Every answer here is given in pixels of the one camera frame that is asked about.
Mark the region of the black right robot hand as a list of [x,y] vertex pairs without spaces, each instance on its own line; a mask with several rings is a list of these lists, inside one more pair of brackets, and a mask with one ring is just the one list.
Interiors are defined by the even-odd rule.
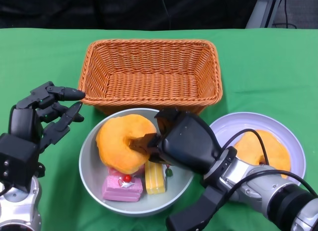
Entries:
[[129,147],[150,155],[149,161],[204,175],[220,158],[222,148],[211,128],[196,114],[160,110],[154,118],[159,132],[132,139]]

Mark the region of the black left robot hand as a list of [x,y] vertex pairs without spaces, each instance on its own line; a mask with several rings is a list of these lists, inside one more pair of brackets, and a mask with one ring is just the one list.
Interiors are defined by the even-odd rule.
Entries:
[[79,114],[84,98],[81,90],[46,82],[12,107],[8,132],[35,143],[42,153],[70,131],[70,123],[84,120]]

